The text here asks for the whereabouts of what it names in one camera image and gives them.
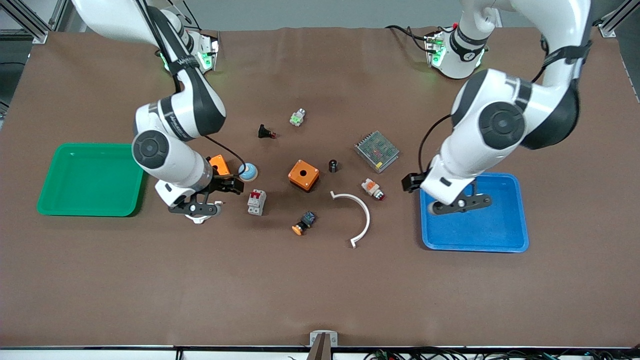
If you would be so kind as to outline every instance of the wire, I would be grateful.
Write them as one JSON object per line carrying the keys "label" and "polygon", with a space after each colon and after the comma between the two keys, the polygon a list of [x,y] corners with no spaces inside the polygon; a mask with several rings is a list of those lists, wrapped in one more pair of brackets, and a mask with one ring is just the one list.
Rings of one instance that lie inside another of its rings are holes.
{"label": "wire", "polygon": [[406,36],[410,37],[413,40],[413,43],[422,51],[424,51],[425,53],[429,53],[429,54],[435,54],[436,52],[434,50],[430,50],[430,49],[425,49],[424,47],[422,47],[419,43],[418,40],[424,41],[424,38],[428,35],[434,35],[436,32],[431,32],[428,33],[427,35],[424,35],[424,37],[419,37],[415,34],[413,34],[413,31],[411,30],[411,26],[407,26],[406,30],[399,27],[398,25],[389,25],[387,27],[385,27],[385,29],[398,29],[400,31],[402,31]]}
{"label": "wire", "polygon": [[391,356],[393,356],[396,360],[406,360],[406,358],[404,356],[400,355],[399,352],[388,351],[387,353],[389,353]]}
{"label": "wire", "polygon": [[418,166],[420,167],[420,172],[424,172],[424,167],[422,166],[422,147],[424,146],[424,142],[427,141],[427,138],[429,137],[431,132],[436,128],[436,126],[438,126],[440,123],[442,123],[443,121],[447,120],[450,117],[451,117],[451,114],[448,114],[442,117],[440,120],[434,122],[433,125],[431,125],[431,127],[429,128],[429,131],[427,131],[427,133],[424,135],[424,138],[422,138],[422,141],[420,142],[420,147],[418,148]]}
{"label": "wire", "polygon": [[181,16],[182,18],[184,18],[184,20],[185,20],[189,25],[193,24],[193,22],[191,21],[191,19],[189,19],[188,17],[184,16],[184,14],[182,13],[182,11],[181,11],[180,9],[178,9],[178,6],[176,6],[176,5],[173,3],[173,1],[171,1],[171,0],[167,0],[167,1],[171,4],[171,6],[173,6],[173,8],[175,9],[175,11],[177,11],[177,12],[178,12],[178,14],[176,14],[177,16]]}
{"label": "wire", "polygon": [[[147,22],[147,26],[149,27],[151,34],[153,34],[154,39],[157,42],[158,48],[160,48],[160,52],[163,54],[164,59],[168,63],[169,61],[171,61],[171,59],[169,58],[169,52],[166,50],[166,47],[164,46],[164,42],[162,41],[162,38],[158,33],[158,29],[156,28],[155,23],[151,21],[151,18],[149,17],[149,14],[145,9],[146,7],[148,7],[147,0],[136,0],[136,4],[138,4],[138,8],[142,12],[143,17]],[[175,87],[175,93],[179,93],[182,89],[180,89],[180,82],[178,81],[178,77],[176,75],[173,75],[172,78],[173,78],[173,85]]]}
{"label": "wire", "polygon": [[216,140],[213,140],[209,135],[205,135],[204,137],[209,139],[210,142],[216,144],[217,146],[220,146],[222,149],[225,149],[226,151],[231,153],[231,155],[235,156],[242,163],[242,171],[240,171],[239,173],[237,173],[235,175],[232,174],[232,175],[224,175],[224,176],[216,175],[216,176],[214,176],[215,178],[221,179],[221,178],[224,178],[224,177],[239,177],[240,175],[244,174],[244,172],[246,171],[246,163],[244,162],[244,160],[242,160],[242,158],[240,156],[238,156],[238,154],[234,153],[233,150],[231,150],[228,147],[222,145],[221,143],[217,142]]}
{"label": "wire", "polygon": [[198,30],[202,30],[202,28],[200,27],[200,24],[198,24],[198,19],[196,19],[195,16],[193,16],[193,13],[191,12],[191,9],[189,9],[189,5],[187,5],[186,0],[183,0],[182,2],[184,4],[184,7],[187,8],[187,11],[189,12],[189,15],[191,15],[191,18],[193,19],[193,21],[196,22],[196,26],[198,27]]}
{"label": "wire", "polygon": [[533,78],[533,80],[531,80],[531,82],[535,83],[540,78],[540,76],[542,76],[542,73],[544,73],[546,68],[547,68],[546,66],[541,67],[540,71],[538,71],[538,73],[536,74],[535,78]]}
{"label": "wire", "polygon": [[452,33],[455,29],[447,30],[447,29],[445,29],[445,28],[443,28],[443,27],[439,26],[439,27],[438,27],[438,30],[440,30],[440,31],[444,31],[444,32],[446,32],[446,33]]}
{"label": "wire", "polygon": [[409,31],[407,31],[407,30],[405,30],[405,29],[403,29],[403,28],[399,27],[398,25],[389,25],[389,26],[385,27],[385,29],[396,29],[396,30],[400,30],[400,31],[402,31],[402,32],[403,32],[406,36],[408,36],[408,37],[413,37],[413,38],[415,38],[415,39],[417,39],[417,40],[424,40],[424,37],[418,37],[418,36],[414,35],[413,33],[410,33]]}

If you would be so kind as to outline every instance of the gray floor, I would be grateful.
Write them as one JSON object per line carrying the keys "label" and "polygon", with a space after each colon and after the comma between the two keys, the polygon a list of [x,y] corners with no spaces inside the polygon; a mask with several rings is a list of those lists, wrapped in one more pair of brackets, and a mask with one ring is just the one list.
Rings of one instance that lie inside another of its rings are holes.
{"label": "gray floor", "polygon": [[[153,0],[159,6],[166,0]],[[615,9],[622,0],[592,0],[592,18]],[[176,1],[185,14],[186,9]],[[448,25],[460,18],[461,6],[452,0],[188,0],[201,27],[231,30],[329,27],[383,28],[387,25]],[[501,12],[504,27],[532,24],[517,13]],[[635,84],[640,84],[640,11],[617,30],[621,54]],[[0,41],[0,62],[25,62],[31,43]],[[0,100],[10,102],[22,67],[0,65]]]}

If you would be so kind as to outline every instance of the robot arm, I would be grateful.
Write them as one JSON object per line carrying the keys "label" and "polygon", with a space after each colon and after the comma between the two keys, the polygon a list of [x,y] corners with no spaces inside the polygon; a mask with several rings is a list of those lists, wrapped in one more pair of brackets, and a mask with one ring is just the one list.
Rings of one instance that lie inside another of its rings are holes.
{"label": "robot arm", "polygon": [[208,56],[201,56],[202,48],[198,48],[204,36],[186,31],[175,14],[147,6],[144,0],[73,2],[87,25],[101,35],[160,48],[170,73],[183,89],[138,108],[133,126],[133,157],[142,169],[158,178],[156,191],[170,210],[184,210],[181,213],[186,215],[217,215],[218,205],[210,204],[204,212],[194,213],[185,203],[201,191],[208,194],[215,190],[243,190],[241,181],[219,179],[208,161],[186,144],[217,133],[225,122],[222,100],[201,71],[206,69],[202,61]]}
{"label": "robot arm", "polygon": [[488,69],[474,74],[460,90],[452,107],[452,134],[425,173],[403,179],[406,191],[422,188],[445,205],[464,196],[463,190],[476,176],[519,145],[540,149],[571,133],[579,115],[577,82],[589,49],[589,0],[462,3],[465,13],[460,25],[447,34],[449,42],[444,43],[450,49],[439,59],[438,69],[445,75],[445,71],[457,75],[473,71],[477,60],[465,54],[480,54],[477,46],[484,47],[493,30],[486,7],[493,3],[518,11],[533,22],[547,39],[550,54],[543,64],[546,75],[542,85]]}

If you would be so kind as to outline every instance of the brown table mat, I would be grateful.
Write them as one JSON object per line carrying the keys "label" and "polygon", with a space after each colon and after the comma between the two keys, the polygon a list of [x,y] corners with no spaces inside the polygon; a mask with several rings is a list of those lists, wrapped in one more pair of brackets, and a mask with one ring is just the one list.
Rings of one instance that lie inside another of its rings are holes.
{"label": "brown table mat", "polygon": [[[47,217],[36,202],[65,142],[132,140],[138,106],[172,91],[148,45],[51,33],[34,46],[0,131],[0,345],[297,345],[314,329],[342,345],[631,346],[640,334],[638,104],[618,43],[592,36],[573,134],[518,149],[494,171],[517,176],[531,245],[523,254],[437,252],[420,238],[417,146],[464,83],[427,68],[385,29],[281,29],[221,35],[207,79],[228,118],[215,137],[256,164],[222,215],[194,225],[167,212],[149,179],[131,218]],[[531,78],[535,29],[496,29],[483,67]],[[288,123],[305,108],[300,128]],[[281,134],[258,139],[259,124]],[[376,175],[353,144],[380,130],[400,158]],[[449,126],[429,139],[430,159]],[[205,156],[221,150],[189,143]],[[239,165],[227,156],[230,167]],[[337,159],[341,170],[329,174]],[[298,159],[321,171],[315,191],[287,180]],[[387,199],[360,183],[371,177]],[[268,193],[265,216],[248,192]],[[371,210],[332,200],[353,193]],[[316,226],[291,225],[306,211]]]}

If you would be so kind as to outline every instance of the green tray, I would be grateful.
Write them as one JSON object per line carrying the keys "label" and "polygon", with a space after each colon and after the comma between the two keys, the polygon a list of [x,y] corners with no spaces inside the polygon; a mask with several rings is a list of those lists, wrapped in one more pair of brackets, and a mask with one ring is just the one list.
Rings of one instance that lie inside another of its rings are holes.
{"label": "green tray", "polygon": [[38,200],[43,215],[126,217],[138,205],[144,171],[128,143],[64,143]]}

